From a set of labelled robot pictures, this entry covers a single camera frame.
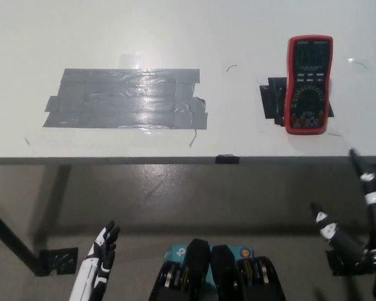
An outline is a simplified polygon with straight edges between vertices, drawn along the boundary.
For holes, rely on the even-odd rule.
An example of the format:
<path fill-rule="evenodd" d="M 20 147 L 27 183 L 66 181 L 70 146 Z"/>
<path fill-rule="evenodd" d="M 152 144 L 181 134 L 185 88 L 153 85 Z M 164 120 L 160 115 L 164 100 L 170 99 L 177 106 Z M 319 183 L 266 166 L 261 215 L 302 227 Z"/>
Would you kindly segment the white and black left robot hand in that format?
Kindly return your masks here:
<path fill-rule="evenodd" d="M 114 221 L 101 230 L 81 263 L 69 301 L 103 300 L 115 259 L 119 231 Z"/>

